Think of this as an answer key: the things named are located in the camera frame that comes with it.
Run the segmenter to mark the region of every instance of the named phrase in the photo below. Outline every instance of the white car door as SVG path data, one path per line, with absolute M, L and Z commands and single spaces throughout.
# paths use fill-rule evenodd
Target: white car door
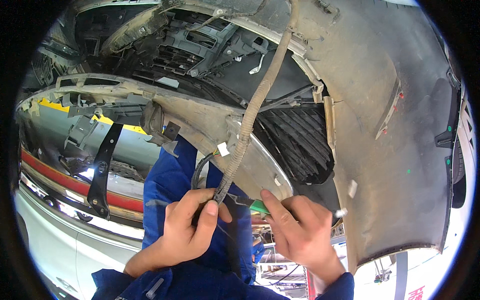
M 76 239 L 78 232 L 25 186 L 15 197 L 17 212 L 28 232 L 30 254 L 38 269 L 55 285 L 83 300 L 77 280 Z
M 96 291 L 91 274 L 101 269 L 123 272 L 127 261 L 142 247 L 141 240 L 123 237 L 99 228 L 77 236 L 77 277 L 85 299 Z

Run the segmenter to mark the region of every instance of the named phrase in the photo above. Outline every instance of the green plastic clip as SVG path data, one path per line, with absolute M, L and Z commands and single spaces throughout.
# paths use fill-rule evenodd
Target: green plastic clip
M 252 205 L 250 205 L 250 209 L 259 213 L 270 214 L 266 206 L 264 205 L 263 201 L 255 200 Z

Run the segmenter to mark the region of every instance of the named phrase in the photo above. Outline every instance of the green tool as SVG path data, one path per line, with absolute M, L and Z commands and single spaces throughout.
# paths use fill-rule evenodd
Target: green tool
M 251 210 L 253 210 L 255 212 L 264 213 L 264 214 L 267 214 L 267 215 L 270 214 L 270 212 L 265 207 L 264 202 L 262 200 L 237 196 L 237 195 L 230 194 L 230 193 L 228 193 L 227 195 L 230 196 L 232 198 L 232 200 L 238 205 L 248 206 Z

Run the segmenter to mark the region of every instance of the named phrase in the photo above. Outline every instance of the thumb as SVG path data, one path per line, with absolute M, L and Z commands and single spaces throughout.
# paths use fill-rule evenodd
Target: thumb
M 215 200 L 207 202 L 198 218 L 197 230 L 192 238 L 195 250 L 203 254 L 210 246 L 218 219 L 218 204 Z

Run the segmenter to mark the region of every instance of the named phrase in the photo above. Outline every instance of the mechanic's hand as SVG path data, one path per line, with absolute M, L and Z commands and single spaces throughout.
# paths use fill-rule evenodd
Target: mechanic's hand
M 217 216 L 227 223 L 232 221 L 227 206 L 211 200 L 214 192 L 215 189 L 190 190 L 179 202 L 167 205 L 163 236 L 132 257 L 123 272 L 137 278 L 146 271 L 173 266 L 204 254 L 210 246 Z M 195 228 L 193 215 L 206 201 Z
M 260 192 L 270 216 L 276 250 L 286 258 L 309 269 L 327 286 L 345 269 L 330 245 L 332 213 L 305 196 L 294 196 L 280 202 L 269 190 Z M 297 221 L 288 210 L 292 211 Z

